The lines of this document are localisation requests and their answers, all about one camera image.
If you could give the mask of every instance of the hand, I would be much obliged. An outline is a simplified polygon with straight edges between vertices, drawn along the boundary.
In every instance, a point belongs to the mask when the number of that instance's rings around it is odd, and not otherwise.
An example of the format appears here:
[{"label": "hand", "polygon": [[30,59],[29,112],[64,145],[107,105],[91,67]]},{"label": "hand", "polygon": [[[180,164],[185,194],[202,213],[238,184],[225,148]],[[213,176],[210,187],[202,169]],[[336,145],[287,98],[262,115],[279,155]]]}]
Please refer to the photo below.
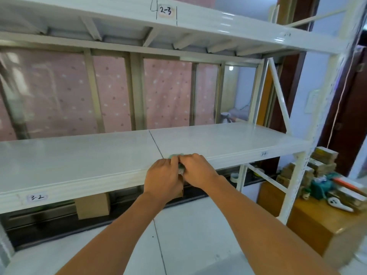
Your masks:
[{"label": "hand", "polygon": [[219,177],[214,168],[202,155],[197,153],[179,155],[178,159],[185,166],[183,178],[192,186],[204,190],[205,185]]},{"label": "hand", "polygon": [[151,194],[163,206],[176,198],[183,189],[182,176],[178,176],[178,157],[159,159],[147,171],[144,193]]}]

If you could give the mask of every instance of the left hand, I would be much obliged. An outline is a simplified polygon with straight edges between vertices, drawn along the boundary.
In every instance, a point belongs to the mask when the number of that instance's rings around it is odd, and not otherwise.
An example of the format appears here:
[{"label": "left hand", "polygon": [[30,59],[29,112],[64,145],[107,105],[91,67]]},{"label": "left hand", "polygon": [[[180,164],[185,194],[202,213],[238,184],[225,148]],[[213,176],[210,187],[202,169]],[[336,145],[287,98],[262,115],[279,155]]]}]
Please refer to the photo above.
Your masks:
[{"label": "left hand", "polygon": [[178,175],[178,157],[157,160],[147,171],[144,193],[151,194],[164,206],[176,198],[183,189],[182,176]]}]

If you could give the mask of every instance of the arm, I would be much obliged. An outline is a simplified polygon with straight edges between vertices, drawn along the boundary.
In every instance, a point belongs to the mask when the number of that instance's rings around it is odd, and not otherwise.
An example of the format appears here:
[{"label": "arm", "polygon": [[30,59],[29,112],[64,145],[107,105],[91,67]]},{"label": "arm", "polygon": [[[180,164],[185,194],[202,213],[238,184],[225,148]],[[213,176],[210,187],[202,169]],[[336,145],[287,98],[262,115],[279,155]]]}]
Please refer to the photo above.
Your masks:
[{"label": "arm", "polygon": [[198,154],[179,156],[184,179],[203,189],[227,219],[256,275],[337,275],[294,232],[230,185]]},{"label": "arm", "polygon": [[81,249],[57,275],[121,275],[140,236],[164,205],[182,190],[178,158],[160,159],[148,170],[144,193]]}]

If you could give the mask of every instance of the shelf label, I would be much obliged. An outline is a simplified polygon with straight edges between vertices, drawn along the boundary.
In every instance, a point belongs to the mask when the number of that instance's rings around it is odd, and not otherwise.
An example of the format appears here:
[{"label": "shelf label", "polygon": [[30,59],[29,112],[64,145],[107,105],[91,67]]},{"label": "shelf label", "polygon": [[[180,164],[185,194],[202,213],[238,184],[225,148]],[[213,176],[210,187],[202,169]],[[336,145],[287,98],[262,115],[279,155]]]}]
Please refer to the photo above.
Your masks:
[{"label": "shelf label", "polygon": [[158,16],[163,18],[176,17],[176,8],[171,5],[158,5]]},{"label": "shelf label", "polygon": [[28,203],[41,202],[47,199],[48,199],[48,195],[46,195],[45,193],[36,193],[36,194],[27,195]]}]

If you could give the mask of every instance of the light switch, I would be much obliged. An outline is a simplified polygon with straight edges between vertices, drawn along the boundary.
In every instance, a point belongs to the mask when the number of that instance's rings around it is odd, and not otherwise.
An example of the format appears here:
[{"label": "light switch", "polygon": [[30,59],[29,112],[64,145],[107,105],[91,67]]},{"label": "light switch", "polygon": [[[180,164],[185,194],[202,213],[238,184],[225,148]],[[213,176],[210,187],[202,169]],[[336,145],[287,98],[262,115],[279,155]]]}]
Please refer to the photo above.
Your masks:
[{"label": "light switch", "polygon": [[317,100],[319,97],[319,92],[320,90],[313,90],[309,93],[304,111],[305,114],[312,114],[313,111],[315,110]]}]

